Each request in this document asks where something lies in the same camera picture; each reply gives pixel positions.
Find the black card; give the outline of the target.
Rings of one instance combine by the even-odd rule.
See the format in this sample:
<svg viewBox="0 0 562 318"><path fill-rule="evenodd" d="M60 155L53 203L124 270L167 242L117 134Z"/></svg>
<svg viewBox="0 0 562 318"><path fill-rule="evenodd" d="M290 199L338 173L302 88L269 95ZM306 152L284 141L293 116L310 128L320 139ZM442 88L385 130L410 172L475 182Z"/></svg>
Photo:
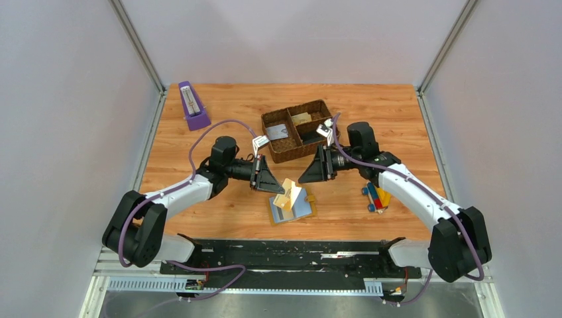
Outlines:
<svg viewBox="0 0 562 318"><path fill-rule="evenodd" d="M302 140L303 145L313 144L315 142L321 142L324 139L324 137L316 131L308 131L305 133L304 132L300 133L300 138Z"/></svg>

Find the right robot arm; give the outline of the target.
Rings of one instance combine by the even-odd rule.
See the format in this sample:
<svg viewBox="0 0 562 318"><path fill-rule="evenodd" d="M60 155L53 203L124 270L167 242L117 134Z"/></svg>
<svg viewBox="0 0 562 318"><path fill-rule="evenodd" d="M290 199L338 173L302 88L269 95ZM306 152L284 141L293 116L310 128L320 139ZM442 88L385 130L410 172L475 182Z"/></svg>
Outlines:
<svg viewBox="0 0 562 318"><path fill-rule="evenodd" d="M347 127L349 145L341 146L331 119L317 126L326 143L317 147L313 161L299 183L326 182L339 171L358 170L368 180L407 207L431 231L429 241L397 238L378 259L386 276L405 267L433 270L446 282L466 277L484 280L483 266L492 258L483 214L476 207L462 208L427 187L391 152L382 151L367 122Z"/></svg>

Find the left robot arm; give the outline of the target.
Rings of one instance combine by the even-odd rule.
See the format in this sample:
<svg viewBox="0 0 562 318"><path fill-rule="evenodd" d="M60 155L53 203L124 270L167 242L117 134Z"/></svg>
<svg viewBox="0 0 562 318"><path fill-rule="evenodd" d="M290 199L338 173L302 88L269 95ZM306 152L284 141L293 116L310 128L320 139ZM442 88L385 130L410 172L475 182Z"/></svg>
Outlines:
<svg viewBox="0 0 562 318"><path fill-rule="evenodd" d="M153 260L172 260L188 274L198 272L203 256L188 237L165 234L167 220L213 199L231 179L246 181L255 191L285 192L269 170L265 156L241 159L238 151L233 137L220 136L194 175L160 191L125 193L102 236L103 246L121 256L124 267L142 268Z"/></svg>

